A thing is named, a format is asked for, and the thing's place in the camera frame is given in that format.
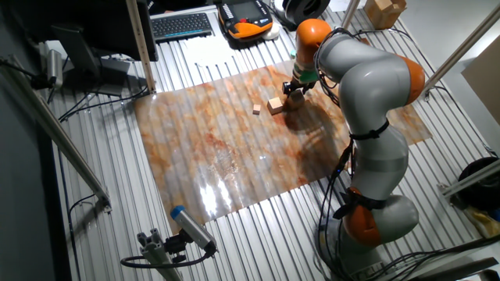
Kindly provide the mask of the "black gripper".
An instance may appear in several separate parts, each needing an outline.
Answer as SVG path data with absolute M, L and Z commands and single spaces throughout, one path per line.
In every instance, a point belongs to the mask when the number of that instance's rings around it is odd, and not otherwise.
M 302 94 L 306 94 L 309 89 L 313 87 L 313 83 L 302 83 L 299 80 L 292 79 L 290 82 L 283 82 L 282 90 L 287 96 L 291 93 L 292 89 L 302 89 Z

